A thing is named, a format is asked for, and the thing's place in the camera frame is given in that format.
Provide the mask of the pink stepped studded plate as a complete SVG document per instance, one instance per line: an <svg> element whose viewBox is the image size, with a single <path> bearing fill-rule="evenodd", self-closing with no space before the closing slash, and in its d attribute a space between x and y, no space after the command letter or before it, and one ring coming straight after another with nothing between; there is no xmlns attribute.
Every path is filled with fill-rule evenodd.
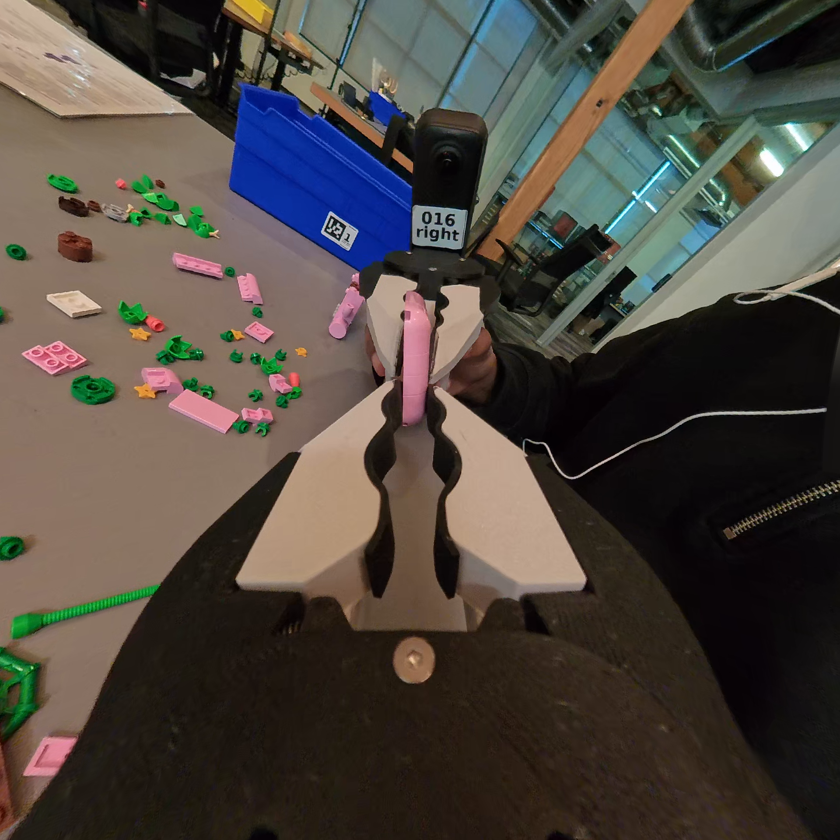
<svg viewBox="0 0 840 840"><path fill-rule="evenodd" d="M61 341L46 346L36 345L21 356L49 375L78 371L88 365L88 359Z"/></svg>

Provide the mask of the black office chair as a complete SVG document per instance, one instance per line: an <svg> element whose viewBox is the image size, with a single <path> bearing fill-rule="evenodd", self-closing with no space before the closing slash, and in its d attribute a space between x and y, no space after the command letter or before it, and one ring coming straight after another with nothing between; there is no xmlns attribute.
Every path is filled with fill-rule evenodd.
<svg viewBox="0 0 840 840"><path fill-rule="evenodd" d="M509 312L532 318L546 309L564 281L595 259L611 259L611 248L619 246L612 236L593 225L535 263L531 274L525 277L520 275L524 263L512 247L500 239L496 243L505 256L497 273L499 303Z"/></svg>

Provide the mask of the green flexible bar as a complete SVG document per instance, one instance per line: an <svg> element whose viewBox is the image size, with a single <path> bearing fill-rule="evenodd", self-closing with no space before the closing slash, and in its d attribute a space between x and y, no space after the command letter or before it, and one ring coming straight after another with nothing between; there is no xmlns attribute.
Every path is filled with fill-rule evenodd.
<svg viewBox="0 0 840 840"><path fill-rule="evenodd" d="M12 619L9 627L9 635L11 639L16 641L18 639L31 636L50 625L62 623L93 613L107 611L132 602L142 601L152 597L159 588L159 584L154 584L137 590L111 595L93 602L69 606L60 610L20 614Z"/></svg>

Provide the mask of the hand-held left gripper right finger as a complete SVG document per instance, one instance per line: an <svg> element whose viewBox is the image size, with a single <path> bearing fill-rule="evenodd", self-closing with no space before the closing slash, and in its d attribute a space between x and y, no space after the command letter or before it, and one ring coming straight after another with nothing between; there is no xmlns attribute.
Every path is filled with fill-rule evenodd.
<svg viewBox="0 0 840 840"><path fill-rule="evenodd" d="M434 569L463 602L581 592L586 575L526 456L442 388L427 396L437 501Z"/></svg>

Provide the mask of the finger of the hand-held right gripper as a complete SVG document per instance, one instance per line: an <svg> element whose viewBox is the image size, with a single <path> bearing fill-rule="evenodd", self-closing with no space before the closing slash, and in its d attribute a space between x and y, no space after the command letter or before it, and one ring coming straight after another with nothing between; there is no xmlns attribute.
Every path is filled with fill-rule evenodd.
<svg viewBox="0 0 840 840"><path fill-rule="evenodd" d="M441 288L430 347L430 385L448 381L452 370L478 339L483 320L478 286L457 284Z"/></svg>
<svg viewBox="0 0 840 840"><path fill-rule="evenodd" d="M387 381L396 376L397 355L403 339L405 295L416 288L416 280L381 274L366 298L367 329Z"/></svg>

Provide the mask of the person's black clothing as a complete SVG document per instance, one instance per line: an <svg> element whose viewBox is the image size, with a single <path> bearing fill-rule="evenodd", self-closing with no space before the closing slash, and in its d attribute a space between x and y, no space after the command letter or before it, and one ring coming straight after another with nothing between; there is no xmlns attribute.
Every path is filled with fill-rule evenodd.
<svg viewBox="0 0 840 840"><path fill-rule="evenodd" d="M821 462L705 455L571 486L668 588L780 792L838 838L838 471Z"/></svg>

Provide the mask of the pink and brown brick figure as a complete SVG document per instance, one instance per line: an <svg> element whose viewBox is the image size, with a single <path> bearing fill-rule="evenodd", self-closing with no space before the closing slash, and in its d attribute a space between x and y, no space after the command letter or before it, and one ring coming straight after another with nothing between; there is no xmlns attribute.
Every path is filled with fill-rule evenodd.
<svg viewBox="0 0 840 840"><path fill-rule="evenodd" d="M357 271L353 273L342 300L332 314L329 335L336 340L343 340L364 303L365 297L361 294L361 273Z"/></svg>

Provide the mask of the green round studded plate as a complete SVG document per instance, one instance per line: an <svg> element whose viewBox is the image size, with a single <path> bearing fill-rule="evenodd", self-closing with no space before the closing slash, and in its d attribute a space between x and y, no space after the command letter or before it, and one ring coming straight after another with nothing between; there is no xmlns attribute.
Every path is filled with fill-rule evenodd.
<svg viewBox="0 0 840 840"><path fill-rule="evenodd" d="M70 394L79 403L98 406L110 403L117 394L117 388L106 377L93 377L84 374L72 380Z"/></svg>

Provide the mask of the printed paper sheet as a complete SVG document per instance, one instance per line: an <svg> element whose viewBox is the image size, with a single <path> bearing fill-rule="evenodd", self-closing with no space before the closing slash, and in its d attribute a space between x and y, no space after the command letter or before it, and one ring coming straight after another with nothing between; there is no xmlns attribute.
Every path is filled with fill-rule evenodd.
<svg viewBox="0 0 840 840"><path fill-rule="evenodd" d="M1 84L61 119L189 113L174 97L26 1L1 2Z"/></svg>

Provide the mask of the blue plastic bin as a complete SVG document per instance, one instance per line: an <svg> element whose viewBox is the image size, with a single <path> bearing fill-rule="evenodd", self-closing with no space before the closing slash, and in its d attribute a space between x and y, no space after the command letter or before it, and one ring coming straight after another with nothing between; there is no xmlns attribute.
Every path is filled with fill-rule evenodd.
<svg viewBox="0 0 840 840"><path fill-rule="evenodd" d="M289 94L240 88L229 187L358 270L410 248L411 186Z"/></svg>

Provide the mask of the wooden post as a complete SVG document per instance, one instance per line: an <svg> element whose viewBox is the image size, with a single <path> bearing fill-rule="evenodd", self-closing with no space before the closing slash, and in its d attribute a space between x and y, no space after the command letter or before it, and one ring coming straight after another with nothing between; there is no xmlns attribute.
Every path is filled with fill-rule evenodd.
<svg viewBox="0 0 840 840"><path fill-rule="evenodd" d="M550 197L556 182L568 170L574 158L602 125L618 99L690 5L691 1L646 2L540 157L500 210L497 224L477 249L478 255L494 261L501 259L501 244L511 243Z"/></svg>

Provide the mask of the green octagonal web piece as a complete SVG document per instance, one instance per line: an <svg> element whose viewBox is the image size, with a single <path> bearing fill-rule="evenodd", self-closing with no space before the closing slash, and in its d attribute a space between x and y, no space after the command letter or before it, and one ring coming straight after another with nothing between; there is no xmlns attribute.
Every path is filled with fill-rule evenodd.
<svg viewBox="0 0 840 840"><path fill-rule="evenodd" d="M6 742L38 710L39 663L1 647L1 739Z"/></svg>

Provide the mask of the white square plate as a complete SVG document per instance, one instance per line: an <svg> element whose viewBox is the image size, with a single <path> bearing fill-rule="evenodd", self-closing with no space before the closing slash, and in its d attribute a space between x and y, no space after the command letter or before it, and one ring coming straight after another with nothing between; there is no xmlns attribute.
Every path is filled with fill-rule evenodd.
<svg viewBox="0 0 840 840"><path fill-rule="evenodd" d="M45 295L47 302L71 319L98 315L102 306L79 290L69 290Z"/></svg>

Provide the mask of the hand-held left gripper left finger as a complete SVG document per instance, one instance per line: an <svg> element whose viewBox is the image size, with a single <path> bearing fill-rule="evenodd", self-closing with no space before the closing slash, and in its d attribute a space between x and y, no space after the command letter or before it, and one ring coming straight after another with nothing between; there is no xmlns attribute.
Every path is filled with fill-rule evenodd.
<svg viewBox="0 0 840 840"><path fill-rule="evenodd" d="M402 420L402 387L388 381L300 449L238 573L240 589L383 596L395 558L384 479Z"/></svg>

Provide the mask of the pink square brick base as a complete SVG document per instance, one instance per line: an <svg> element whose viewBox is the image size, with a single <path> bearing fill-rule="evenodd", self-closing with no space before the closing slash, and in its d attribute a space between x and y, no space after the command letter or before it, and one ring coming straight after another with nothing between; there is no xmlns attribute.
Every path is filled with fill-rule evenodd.
<svg viewBox="0 0 840 840"><path fill-rule="evenodd" d="M402 425L418 424L426 413L434 356L434 309L416 290L404 299L402 336Z"/></svg>

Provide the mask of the pink flat rectangular tile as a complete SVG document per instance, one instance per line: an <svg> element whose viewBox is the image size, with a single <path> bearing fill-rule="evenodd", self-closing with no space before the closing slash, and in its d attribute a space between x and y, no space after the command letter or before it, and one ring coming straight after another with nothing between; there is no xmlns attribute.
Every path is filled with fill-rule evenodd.
<svg viewBox="0 0 840 840"><path fill-rule="evenodd" d="M226 434L241 419L236 412L189 390L175 396L169 409L221 434Z"/></svg>

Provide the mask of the person's right forearm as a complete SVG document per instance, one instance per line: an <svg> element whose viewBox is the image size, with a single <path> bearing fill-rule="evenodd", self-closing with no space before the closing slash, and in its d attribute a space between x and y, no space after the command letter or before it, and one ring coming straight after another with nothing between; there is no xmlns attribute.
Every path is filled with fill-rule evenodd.
<svg viewBox="0 0 840 840"><path fill-rule="evenodd" d="M814 450L838 471L838 273L726 296L572 362L493 346L481 415L548 446L571 482L613 464L663 472L702 456Z"/></svg>

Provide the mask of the person's right hand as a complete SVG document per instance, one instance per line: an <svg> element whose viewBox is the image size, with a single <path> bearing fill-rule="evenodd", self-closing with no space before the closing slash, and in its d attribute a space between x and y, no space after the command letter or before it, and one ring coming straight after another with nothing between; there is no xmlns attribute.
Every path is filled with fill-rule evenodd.
<svg viewBox="0 0 840 840"><path fill-rule="evenodd" d="M445 390L470 407L488 404L496 385L497 356L486 326L448 376Z"/></svg>

